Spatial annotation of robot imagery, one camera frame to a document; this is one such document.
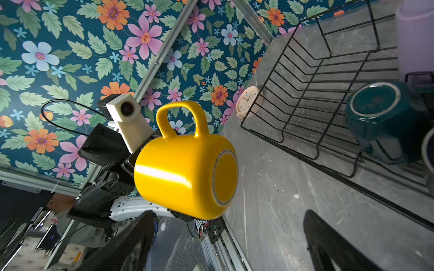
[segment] clock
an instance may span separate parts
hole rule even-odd
[[[261,105],[264,102],[264,98],[259,95],[259,89],[256,86],[248,87],[238,98],[237,105],[235,109],[237,110],[237,117],[245,118],[247,111],[251,107],[249,115],[247,118],[253,116],[259,109],[261,109]]]

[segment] dark green mug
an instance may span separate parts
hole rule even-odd
[[[421,159],[432,124],[424,100],[404,82],[370,82],[347,99],[346,123],[359,146],[380,162]]]

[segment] black wire rack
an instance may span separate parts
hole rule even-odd
[[[343,7],[357,7],[357,2],[307,18],[298,26],[311,24],[297,26],[286,37],[286,46],[258,86],[260,95],[254,103],[260,109],[250,112],[251,107],[247,115],[253,115],[244,118],[241,127],[434,232],[434,223],[354,179],[362,168],[363,174],[432,199],[420,162],[397,167],[373,160],[345,124],[345,104],[351,93],[367,82],[399,79],[394,20],[399,1],[366,0],[365,6],[345,16],[321,20],[322,15],[330,16]]]

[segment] yellow mug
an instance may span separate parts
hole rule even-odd
[[[177,135],[168,110],[184,107],[196,121],[194,135]],[[205,112],[193,101],[169,103],[156,115],[162,137],[141,150],[134,182],[150,202],[198,219],[215,219],[229,207],[238,183],[235,149],[228,139],[208,132]]]

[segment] mug handle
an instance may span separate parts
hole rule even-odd
[[[155,116],[163,138],[176,136],[175,131],[172,129],[167,119],[169,109],[173,107],[184,107],[191,111],[196,121],[196,133],[194,137],[203,137],[210,134],[208,131],[207,117],[202,107],[194,101],[177,101],[161,106]]]

